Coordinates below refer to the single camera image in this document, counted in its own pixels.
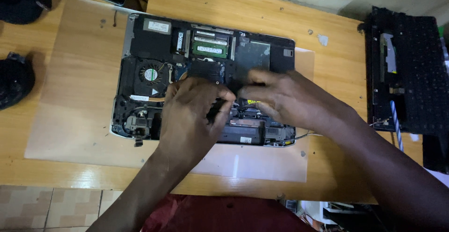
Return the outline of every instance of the wooden desk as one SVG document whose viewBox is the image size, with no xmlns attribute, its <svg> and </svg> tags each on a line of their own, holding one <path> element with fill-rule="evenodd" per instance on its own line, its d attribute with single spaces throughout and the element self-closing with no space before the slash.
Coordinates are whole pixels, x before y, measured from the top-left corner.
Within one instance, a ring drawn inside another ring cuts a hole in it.
<svg viewBox="0 0 449 232">
<path fill-rule="evenodd" d="M 14 51 L 32 58 L 37 75 L 31 94 L 0 112 L 0 184 L 125 189 L 138 169 L 24 159 L 65 0 L 31 25 L 0 22 L 0 58 Z M 149 0 L 148 11 L 167 17 L 263 32 L 295 39 L 316 52 L 314 81 L 366 118 L 364 37 L 358 21 L 279 0 Z M 317 34 L 329 36 L 328 46 Z M 391 140 L 390 133 L 382 135 Z M 307 183 L 189 174 L 173 193 L 374 202 L 350 158 L 325 138 L 311 137 Z M 406 153 L 422 164 L 420 142 L 405 135 Z"/>
</svg>

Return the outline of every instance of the left hand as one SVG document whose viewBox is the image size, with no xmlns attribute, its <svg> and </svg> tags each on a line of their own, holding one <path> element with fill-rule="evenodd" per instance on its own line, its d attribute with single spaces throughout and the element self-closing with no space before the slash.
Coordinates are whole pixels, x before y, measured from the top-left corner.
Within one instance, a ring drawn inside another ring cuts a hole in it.
<svg viewBox="0 0 449 232">
<path fill-rule="evenodd" d="M 226 102 L 211 124 L 206 115 L 216 98 Z M 159 151 L 172 162 L 196 166 L 217 142 L 235 99 L 225 86 L 201 78 L 170 84 L 162 109 Z"/>
</svg>

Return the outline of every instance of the tiled floor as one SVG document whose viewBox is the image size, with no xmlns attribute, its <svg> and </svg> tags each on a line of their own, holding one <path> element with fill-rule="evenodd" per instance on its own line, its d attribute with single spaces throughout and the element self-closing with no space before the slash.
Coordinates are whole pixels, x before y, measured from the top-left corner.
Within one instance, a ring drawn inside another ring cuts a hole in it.
<svg viewBox="0 0 449 232">
<path fill-rule="evenodd" d="M 122 191 L 0 186 L 0 231 L 85 232 Z"/>
</svg>

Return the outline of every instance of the laptop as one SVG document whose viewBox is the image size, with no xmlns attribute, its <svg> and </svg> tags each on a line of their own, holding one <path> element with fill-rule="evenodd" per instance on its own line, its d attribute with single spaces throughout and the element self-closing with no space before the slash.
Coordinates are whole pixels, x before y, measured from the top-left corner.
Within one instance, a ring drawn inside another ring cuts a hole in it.
<svg viewBox="0 0 449 232">
<path fill-rule="evenodd" d="M 449 71 L 435 17 L 373 7 L 359 29 L 366 40 L 368 123 L 394 132 L 394 101 L 400 130 L 424 135 L 424 167 L 449 174 Z"/>
<path fill-rule="evenodd" d="M 117 95 L 109 131 L 134 139 L 159 140 L 161 112 L 169 84 L 202 77 L 223 84 L 233 93 L 258 67 L 275 73 L 295 69 L 291 39 L 132 13 L 127 20 Z M 213 119 L 217 100 L 208 114 Z M 238 99 L 217 143 L 288 146 L 295 127 L 272 120 L 254 101 Z"/>
</svg>

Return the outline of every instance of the laptop keyboard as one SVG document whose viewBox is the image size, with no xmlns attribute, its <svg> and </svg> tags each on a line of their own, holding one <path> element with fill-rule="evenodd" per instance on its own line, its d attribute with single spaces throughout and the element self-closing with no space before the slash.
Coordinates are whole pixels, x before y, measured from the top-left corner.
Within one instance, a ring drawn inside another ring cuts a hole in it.
<svg viewBox="0 0 449 232">
<path fill-rule="evenodd" d="M 449 129 L 449 77 L 433 17 L 396 13 L 393 45 L 403 77 L 411 132 L 436 134 Z"/>
</svg>

